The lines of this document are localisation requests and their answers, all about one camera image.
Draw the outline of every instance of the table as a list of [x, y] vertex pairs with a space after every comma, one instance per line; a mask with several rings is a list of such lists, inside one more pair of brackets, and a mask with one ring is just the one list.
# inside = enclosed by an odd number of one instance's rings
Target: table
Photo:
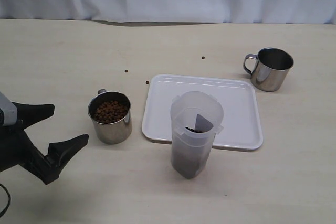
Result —
[[[19, 166], [2, 172], [12, 205], [1, 221], [334, 223], [335, 42], [335, 25], [0, 20], [1, 92], [56, 106], [53, 117], [28, 128], [32, 142], [46, 154], [49, 142], [90, 135], [48, 186]], [[183, 179], [171, 167], [170, 146], [142, 135], [146, 81], [159, 73], [248, 81], [243, 58], [264, 47], [288, 51], [295, 62], [279, 91], [256, 90], [263, 146], [212, 150], [205, 170]], [[132, 103], [132, 135], [115, 146], [97, 139], [87, 115], [102, 88]]]

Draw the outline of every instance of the plastic container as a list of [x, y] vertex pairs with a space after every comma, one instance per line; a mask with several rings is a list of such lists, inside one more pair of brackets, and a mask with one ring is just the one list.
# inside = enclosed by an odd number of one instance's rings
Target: plastic container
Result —
[[216, 134], [223, 129], [223, 107], [214, 97], [191, 91], [174, 99], [170, 113], [172, 166], [185, 178], [196, 177], [205, 167]]

